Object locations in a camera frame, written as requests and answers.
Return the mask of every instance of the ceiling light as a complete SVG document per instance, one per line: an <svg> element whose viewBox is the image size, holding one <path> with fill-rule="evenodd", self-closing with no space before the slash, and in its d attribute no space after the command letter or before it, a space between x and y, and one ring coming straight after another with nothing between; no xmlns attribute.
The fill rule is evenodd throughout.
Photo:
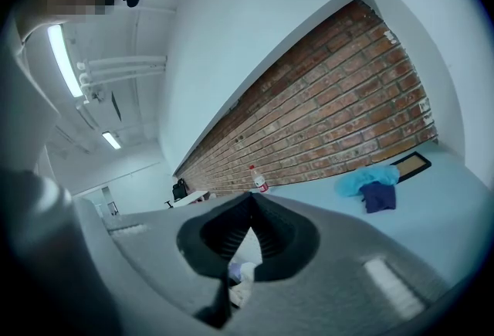
<svg viewBox="0 0 494 336"><path fill-rule="evenodd" d="M114 147L115 149L120 149L121 146L120 144L117 142L117 140L115 140L115 138L113 137L113 135L111 135L111 133L109 133L108 131L106 133L103 133L103 137L105 140L108 141L108 143Z"/></svg>
<svg viewBox="0 0 494 336"><path fill-rule="evenodd" d="M70 93L72 93L74 97L81 97L83 92L80 89L77 78L74 75L72 65L70 64L67 48L65 47L65 42L63 40L62 26L57 24L49 27L48 37L49 42L52 45L56 62L59 65L60 72L62 73L63 79L65 80Z"/></svg>

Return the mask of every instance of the white wall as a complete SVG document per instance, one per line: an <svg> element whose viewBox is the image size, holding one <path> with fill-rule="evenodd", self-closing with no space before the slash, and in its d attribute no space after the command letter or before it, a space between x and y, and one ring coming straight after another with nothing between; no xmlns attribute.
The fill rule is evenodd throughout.
<svg viewBox="0 0 494 336"><path fill-rule="evenodd" d="M97 189L94 192L87 193L82 197L93 203L100 216L111 216L110 210L108 209L108 205L107 205L108 200L105 199L103 195L103 191L101 189Z"/></svg>
<svg viewBox="0 0 494 336"><path fill-rule="evenodd" d="M465 165L484 184L493 187L494 40L491 23L482 5L479 0L401 0L401 11L405 11L405 5L411 13L400 17L397 11L386 5L386 1L375 0L384 20L391 29L396 30L418 67L436 123L439 117L442 118L438 125L439 137L443 141L450 140L451 145L457 148L461 147L459 135L462 129L455 117L458 111L453 98L456 95L465 135ZM418 20L421 27L414 29L412 26L415 24L406 19ZM421 47L418 43L421 38L425 38L422 27L433 42L428 43L433 48L437 47L445 68L440 66L435 49L427 52L427 46ZM405 32L408 29L413 31L407 36ZM412 33L418 35L415 43ZM428 68L428 62L421 60L422 51L425 51L425 57L431 58ZM446 69L452 84L445 77ZM454 107L449 116L446 104ZM453 143L454 134L458 134L456 143Z"/></svg>
<svg viewBox="0 0 494 336"><path fill-rule="evenodd" d="M171 176L167 175L163 163L133 172L108 184L118 212L135 212L167 209L165 201L173 204Z"/></svg>
<svg viewBox="0 0 494 336"><path fill-rule="evenodd" d="M182 0L158 111L171 170L286 50L352 0Z"/></svg>
<svg viewBox="0 0 494 336"><path fill-rule="evenodd" d="M67 159L53 155L50 161L57 182L69 189L73 195L97 186L105 186L114 179L156 164L163 165L171 184L170 169L157 142L118 151L108 147L106 151L96 154L73 152Z"/></svg>

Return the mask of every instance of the white table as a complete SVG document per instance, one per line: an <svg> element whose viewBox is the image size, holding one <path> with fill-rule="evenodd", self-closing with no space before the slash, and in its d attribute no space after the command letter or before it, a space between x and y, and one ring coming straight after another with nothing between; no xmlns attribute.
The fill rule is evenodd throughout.
<svg viewBox="0 0 494 336"><path fill-rule="evenodd" d="M173 203L172 205L174 207L183 207L184 205L191 204L192 202L195 202L196 200L202 198L204 200L204 195L208 193L209 191L196 191L191 193L189 196L185 196L183 199L178 200L178 202Z"/></svg>
<svg viewBox="0 0 494 336"><path fill-rule="evenodd" d="M389 164L417 151L432 166L396 185L396 209L367 214L361 196L340 197L341 175L273 186L269 194L342 212L370 223L432 266L450 285L482 263L494 232L494 196L457 158L433 142L380 163Z"/></svg>

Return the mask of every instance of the white pipe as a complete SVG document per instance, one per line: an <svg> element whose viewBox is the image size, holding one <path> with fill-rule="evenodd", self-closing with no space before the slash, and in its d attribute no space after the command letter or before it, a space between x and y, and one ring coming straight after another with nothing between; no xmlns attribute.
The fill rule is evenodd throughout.
<svg viewBox="0 0 494 336"><path fill-rule="evenodd" d="M93 70L94 76L107 75L112 73L138 73L140 71L156 71L163 70L164 64L151 64L149 66L123 66L115 68L107 68L105 70Z"/></svg>
<svg viewBox="0 0 494 336"><path fill-rule="evenodd" d="M125 64L125 63L143 63L143 64L165 64L167 62L166 56L128 56L128 57L115 57L113 59L101 59L91 60L88 62L91 68L112 66L113 64Z"/></svg>
<svg viewBox="0 0 494 336"><path fill-rule="evenodd" d="M110 82L117 82L118 80L131 80L133 78L141 78L142 76L150 76L150 75L161 75L164 71L157 71L153 73L136 73L136 74L131 74L131 75L126 75L126 76L119 76L117 78L110 78L108 80L100 80L98 82L92 82L92 83L86 83L84 85L81 85L81 90L86 89L87 87L94 87L97 85L101 85L103 83L110 83Z"/></svg>

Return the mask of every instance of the white object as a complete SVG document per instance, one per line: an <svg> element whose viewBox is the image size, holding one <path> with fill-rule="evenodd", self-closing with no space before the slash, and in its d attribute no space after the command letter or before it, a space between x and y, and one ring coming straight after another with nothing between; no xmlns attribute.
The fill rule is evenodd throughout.
<svg viewBox="0 0 494 336"><path fill-rule="evenodd" d="M55 55L56 63L59 65L60 72L62 73L63 79L65 80L70 93L74 97L81 97L83 92L77 83L72 65L70 64L65 41L63 40L62 26L57 24L49 27L48 37L49 43L52 46L53 54Z"/></svg>
<svg viewBox="0 0 494 336"><path fill-rule="evenodd" d="M112 147L114 147L115 149L120 149L120 148L121 148L120 144L117 142L117 140L115 140L115 138L114 138L114 136L113 136L113 135L111 135L111 134L110 134L110 133L108 133L108 132L103 133L102 135L103 135L103 138L104 138L105 140L107 140L107 141L108 141L108 143L109 143Z"/></svg>
<svg viewBox="0 0 494 336"><path fill-rule="evenodd" d="M239 307L244 307L247 300L252 294L252 286L254 284L254 270L257 267L255 263L243 263L240 266L240 276L242 282L230 288L230 301Z"/></svg>
<svg viewBox="0 0 494 336"><path fill-rule="evenodd" d="M425 305L382 259L369 260L364 269L401 318L408 321L425 310Z"/></svg>
<svg viewBox="0 0 494 336"><path fill-rule="evenodd" d="M254 166L250 166L250 175L252 179L254 180L256 188L261 192L261 193L266 193L269 189L268 184L266 184L266 180L264 179L264 176L257 172Z"/></svg>
<svg viewBox="0 0 494 336"><path fill-rule="evenodd" d="M178 200L178 202L173 203L174 207L183 207L184 205L191 204L196 200L202 198L204 200L204 195L208 193L208 191L196 191L191 193L189 196L185 196L183 199Z"/></svg>

